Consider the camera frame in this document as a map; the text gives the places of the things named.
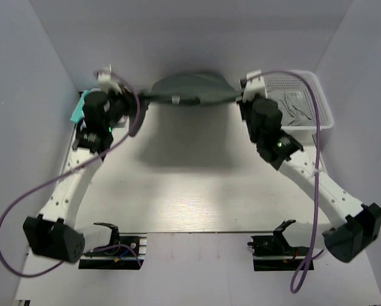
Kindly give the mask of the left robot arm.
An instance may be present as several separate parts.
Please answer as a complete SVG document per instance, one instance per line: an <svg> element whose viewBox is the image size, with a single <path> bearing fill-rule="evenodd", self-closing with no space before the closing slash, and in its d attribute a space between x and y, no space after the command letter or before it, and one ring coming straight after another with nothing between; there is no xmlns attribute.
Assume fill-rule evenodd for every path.
<svg viewBox="0 0 381 306"><path fill-rule="evenodd" d="M126 89L93 91L85 96L66 173L38 216L27 217L23 224L33 254L76 263L95 249L106 254L120 249L117 226L96 222L77 229L75 223L87 188L114 141L113 129L124 116L134 119L136 111L134 95Z"/></svg>

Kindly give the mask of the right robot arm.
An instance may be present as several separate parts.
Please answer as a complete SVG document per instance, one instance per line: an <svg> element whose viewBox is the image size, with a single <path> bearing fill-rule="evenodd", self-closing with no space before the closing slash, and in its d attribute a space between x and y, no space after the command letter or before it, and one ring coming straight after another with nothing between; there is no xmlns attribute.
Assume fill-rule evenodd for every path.
<svg viewBox="0 0 381 306"><path fill-rule="evenodd" d="M307 223L283 222L273 231L275 249L282 254L296 247L325 249L338 261L351 262L378 238L381 207L364 204L316 169L303 145L282 130L276 102L257 94L237 104L260 157L313 200L315 213L327 217L326 223L317 217Z"/></svg>

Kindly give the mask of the dark grey t-shirt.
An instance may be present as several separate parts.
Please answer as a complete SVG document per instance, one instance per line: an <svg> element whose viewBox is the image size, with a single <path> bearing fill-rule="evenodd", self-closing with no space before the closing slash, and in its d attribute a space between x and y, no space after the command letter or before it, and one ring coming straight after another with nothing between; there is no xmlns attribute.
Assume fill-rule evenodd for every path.
<svg viewBox="0 0 381 306"><path fill-rule="evenodd" d="M140 91L140 115L129 115L129 136L134 137L143 124L150 103L174 106L213 106L235 102L241 91L234 89L219 73L200 71L178 73L158 80L151 89Z"/></svg>

